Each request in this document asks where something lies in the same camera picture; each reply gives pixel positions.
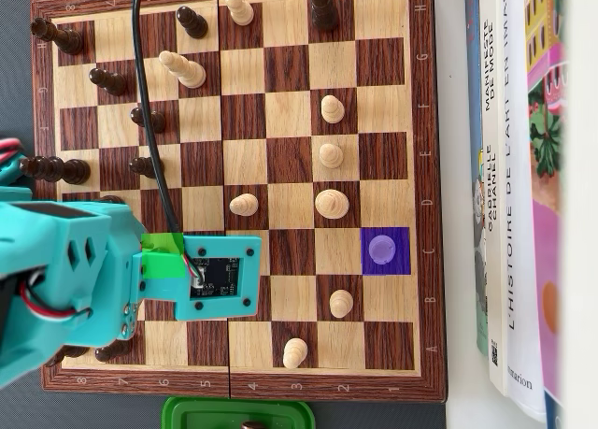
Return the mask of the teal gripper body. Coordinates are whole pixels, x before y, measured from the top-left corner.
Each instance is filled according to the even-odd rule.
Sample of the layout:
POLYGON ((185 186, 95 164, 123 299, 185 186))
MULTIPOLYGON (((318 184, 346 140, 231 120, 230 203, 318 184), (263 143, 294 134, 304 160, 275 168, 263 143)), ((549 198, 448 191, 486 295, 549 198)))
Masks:
POLYGON ((111 218, 107 245, 108 339, 128 340, 135 325, 131 291, 139 276, 139 262, 134 257, 141 252, 143 226, 131 210, 115 210, 111 218))

